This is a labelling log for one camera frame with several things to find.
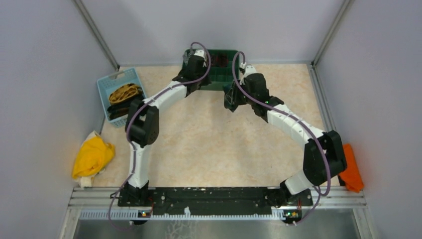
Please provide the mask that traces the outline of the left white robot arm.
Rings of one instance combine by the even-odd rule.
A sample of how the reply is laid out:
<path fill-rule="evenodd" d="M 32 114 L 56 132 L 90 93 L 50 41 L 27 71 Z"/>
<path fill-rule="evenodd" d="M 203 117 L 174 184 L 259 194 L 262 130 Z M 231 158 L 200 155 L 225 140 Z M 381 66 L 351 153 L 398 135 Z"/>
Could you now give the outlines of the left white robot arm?
<path fill-rule="evenodd" d="M 121 196 L 127 196 L 135 205 L 143 206 L 149 200 L 147 167 L 151 145 L 159 135 L 160 112 L 208 84 L 210 69 L 207 55 L 195 53 L 166 88 L 144 100 L 132 101 L 125 126 L 131 149 L 130 168 Z"/>

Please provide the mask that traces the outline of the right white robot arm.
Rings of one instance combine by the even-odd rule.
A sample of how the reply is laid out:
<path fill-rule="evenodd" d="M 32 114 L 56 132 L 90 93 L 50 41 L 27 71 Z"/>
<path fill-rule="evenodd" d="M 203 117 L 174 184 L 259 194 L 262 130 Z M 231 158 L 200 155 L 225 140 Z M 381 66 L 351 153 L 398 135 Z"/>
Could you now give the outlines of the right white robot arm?
<path fill-rule="evenodd" d="M 321 196 L 330 192 L 331 178 L 347 168 L 340 135 L 316 128 L 293 113 L 278 97 L 272 96 L 261 73 L 233 80 L 224 91 L 224 107 L 234 112 L 250 105 L 266 123 L 281 129 L 303 150 L 302 169 L 281 183 L 281 201 L 293 205 L 300 192 L 313 187 Z"/>

